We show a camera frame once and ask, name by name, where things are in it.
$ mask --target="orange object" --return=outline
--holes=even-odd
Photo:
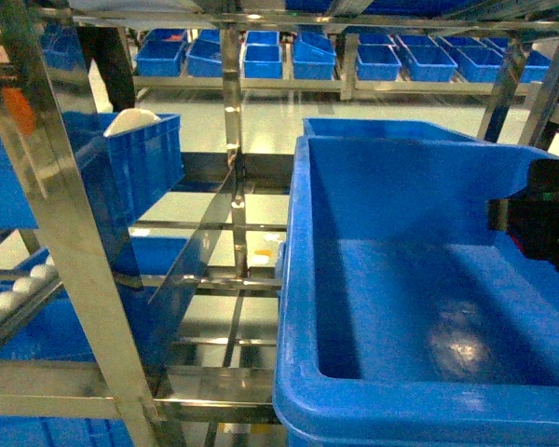
[[[34,110],[31,104],[22,94],[20,88],[3,87],[1,89],[4,104],[12,119],[17,126],[17,129],[25,137],[29,137],[35,131],[36,119]]]

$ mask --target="person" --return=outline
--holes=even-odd
[[[77,26],[87,70],[95,61],[114,112],[135,106],[132,69],[117,28]]]

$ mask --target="white floor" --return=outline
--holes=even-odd
[[[111,110],[105,88],[95,69],[91,83],[100,112]],[[182,115],[183,152],[225,151],[224,109],[220,93],[169,90],[151,91],[143,96],[140,107],[157,113]],[[406,96],[377,96],[364,102],[340,102],[335,95],[306,93],[251,92],[243,106],[244,150],[251,153],[291,154],[295,139],[302,134],[302,119],[308,116],[420,119],[450,129],[476,135],[484,106],[473,98]],[[511,109],[500,142],[516,143],[528,112],[521,105]],[[553,151],[559,154],[559,138]],[[211,195],[170,193],[144,216],[145,219],[198,221]],[[249,223],[285,224],[288,209],[286,196],[248,196]],[[154,231],[153,234],[170,233]],[[251,264],[275,264],[277,246],[284,234],[250,233],[248,237]],[[271,251],[266,258],[261,253]],[[27,256],[18,234],[13,234],[0,247],[0,268],[10,268]],[[225,232],[214,253],[211,264],[233,263],[231,233]],[[186,336],[226,337],[232,318],[234,299],[224,297],[196,297],[181,328]],[[270,299],[247,299],[242,312],[239,336],[274,338],[277,329],[277,302]],[[224,348],[200,347],[191,353],[192,361],[205,366],[220,366]],[[274,348],[258,352],[240,352],[237,348],[233,365],[249,362],[254,366],[272,368]],[[189,445],[202,445],[206,425],[187,425]],[[272,428],[274,436],[253,435],[249,445],[281,445],[284,433]],[[228,445],[230,435],[221,435],[216,445]]]

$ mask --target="stainless steel rack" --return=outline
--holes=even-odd
[[[34,117],[33,132],[21,132],[16,113],[0,95],[0,136],[60,274],[58,280],[46,285],[25,305],[4,316],[0,322],[0,346],[49,303],[63,285],[97,360],[95,364],[0,360],[0,414],[122,419],[137,446],[182,445],[181,421],[209,422],[213,433],[208,436],[209,441],[214,438],[217,423],[279,422],[271,405],[273,372],[230,368],[228,361],[237,345],[274,345],[273,340],[251,340],[237,335],[243,299],[248,296],[274,299],[279,287],[271,269],[247,264],[246,233],[264,227],[246,222],[244,197],[257,193],[287,194],[292,172],[291,156],[243,154],[241,91],[298,88],[335,91],[349,99],[365,90],[413,92],[415,88],[434,86],[416,84],[411,88],[412,84],[405,82],[358,82],[353,69],[358,45],[355,34],[345,34],[341,39],[345,52],[336,81],[243,80],[237,45],[239,31],[298,31],[315,26],[336,33],[356,26],[357,33],[510,37],[511,45],[492,88],[480,86],[470,92],[469,85],[461,82],[439,86],[443,88],[441,93],[490,92],[479,132],[479,137],[490,142],[497,141],[513,97],[522,92],[522,87],[518,90],[518,80],[531,43],[559,36],[559,1],[556,0],[486,0],[465,11],[432,19],[362,15],[370,3],[370,0],[334,0],[325,14],[316,15],[288,13],[281,5],[271,2],[240,4],[232,0],[179,0],[177,10],[166,12],[157,11],[157,7],[153,12],[79,11],[66,5],[60,9],[27,8],[23,0],[0,2],[0,42],[6,52],[4,62],[0,62],[0,89],[22,91]],[[525,19],[526,14],[532,21]],[[47,68],[36,33],[47,18],[71,27],[75,18],[114,25],[141,20],[154,28],[218,27],[222,30],[224,75],[221,80],[196,81],[185,76],[155,79],[159,87],[222,89],[227,154],[184,154],[186,177],[178,185],[182,191],[215,191],[216,194],[200,223],[142,222],[140,225],[194,228],[188,246],[201,247],[201,265],[209,264],[220,232],[231,229],[235,267],[228,271],[209,265],[206,269],[183,272],[179,278],[178,266],[174,266],[166,278],[124,278],[126,284],[135,287],[159,284],[156,293],[174,294],[179,290],[194,293],[198,289],[199,294],[214,291],[236,296],[226,339],[185,338],[175,342],[226,345],[220,368],[172,366],[152,371],[142,364],[118,293],[121,277],[112,267],[116,250],[129,243],[129,231],[121,225],[113,228],[112,216],[94,212],[102,208],[101,204],[86,193],[61,119],[61,113],[66,111],[95,112],[89,80],[81,69],[64,74]],[[149,87],[141,78],[135,82],[139,88]],[[559,48],[542,91],[557,89]],[[111,169],[105,169],[109,171],[105,180],[112,182]],[[225,223],[228,214],[232,216],[230,225]],[[31,247],[33,238],[28,240]],[[0,278],[15,278],[18,274],[0,271]]]

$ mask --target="black device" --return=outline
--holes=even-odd
[[[559,160],[534,160],[525,189],[489,200],[488,225],[507,233],[526,258],[559,272]]]

